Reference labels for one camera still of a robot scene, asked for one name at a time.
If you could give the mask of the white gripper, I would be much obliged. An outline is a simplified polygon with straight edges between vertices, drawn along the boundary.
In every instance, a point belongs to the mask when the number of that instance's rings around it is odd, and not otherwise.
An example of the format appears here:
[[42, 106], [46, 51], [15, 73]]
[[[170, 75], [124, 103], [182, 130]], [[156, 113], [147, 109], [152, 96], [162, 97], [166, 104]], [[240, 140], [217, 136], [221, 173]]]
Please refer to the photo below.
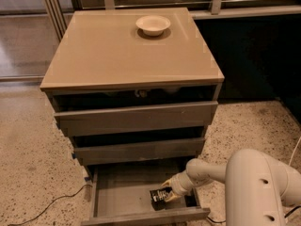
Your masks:
[[168, 193], [165, 202], [173, 202], [181, 196], [187, 195], [194, 187], [195, 182], [188, 176], [186, 171], [177, 173], [161, 184], [161, 187], [171, 187], [172, 191]]

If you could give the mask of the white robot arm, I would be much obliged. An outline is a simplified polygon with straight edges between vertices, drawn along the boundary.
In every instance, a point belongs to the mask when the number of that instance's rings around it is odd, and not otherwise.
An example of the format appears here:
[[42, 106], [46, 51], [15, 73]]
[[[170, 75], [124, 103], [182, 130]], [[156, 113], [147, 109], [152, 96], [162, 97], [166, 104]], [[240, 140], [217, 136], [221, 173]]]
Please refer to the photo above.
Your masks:
[[253, 149], [235, 152], [225, 165], [191, 159], [163, 182], [169, 202], [211, 181], [225, 185], [226, 226], [286, 226], [284, 209], [301, 203], [301, 174]]

